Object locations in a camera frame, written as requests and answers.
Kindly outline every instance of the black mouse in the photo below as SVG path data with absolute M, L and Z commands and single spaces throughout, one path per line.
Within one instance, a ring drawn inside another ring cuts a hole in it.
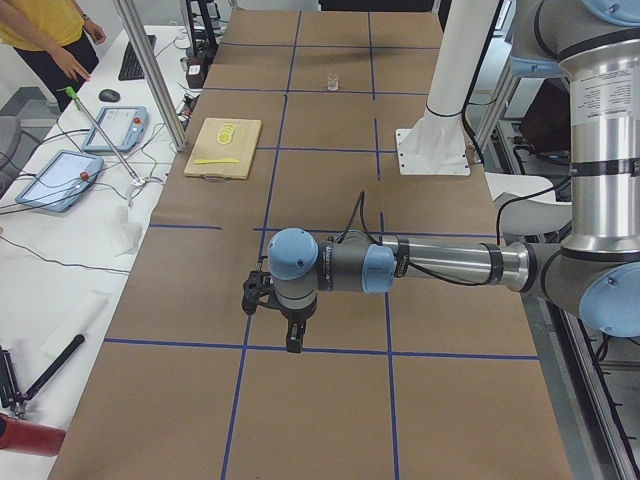
M 98 94 L 98 98 L 103 102 L 117 102 L 120 100 L 120 94 L 110 88 L 105 88 Z

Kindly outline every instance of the device screen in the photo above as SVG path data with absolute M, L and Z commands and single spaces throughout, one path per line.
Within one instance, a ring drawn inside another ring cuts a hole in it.
M 136 108 L 108 108 L 100 119 L 100 128 L 107 134 L 111 143 L 116 147 L 124 144 L 127 134 L 136 116 Z M 107 147 L 107 142 L 100 132 L 96 131 L 89 143 L 91 147 Z
M 63 153 L 46 171 L 42 172 L 39 179 L 34 181 L 33 186 L 22 195 L 22 198 L 26 201 L 48 204 L 66 199 L 73 182 L 78 180 L 80 174 L 87 171 L 94 161 L 93 158 Z

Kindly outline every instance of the person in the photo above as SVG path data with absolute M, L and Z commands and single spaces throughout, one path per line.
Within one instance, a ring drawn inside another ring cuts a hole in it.
M 61 112 L 71 102 L 61 90 L 77 91 L 98 64 L 86 34 L 96 45 L 106 40 L 75 0 L 0 0 L 0 39 L 51 90 Z

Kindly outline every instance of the cutting board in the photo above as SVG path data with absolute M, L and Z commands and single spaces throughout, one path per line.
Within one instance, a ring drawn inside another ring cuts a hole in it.
M 205 119 L 184 169 L 185 176 L 246 180 L 261 128 L 261 120 Z

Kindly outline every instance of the red cylinder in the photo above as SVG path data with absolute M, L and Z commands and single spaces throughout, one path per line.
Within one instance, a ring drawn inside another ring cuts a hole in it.
M 25 422 L 0 413 L 0 450 L 53 457 L 60 452 L 66 432 Z

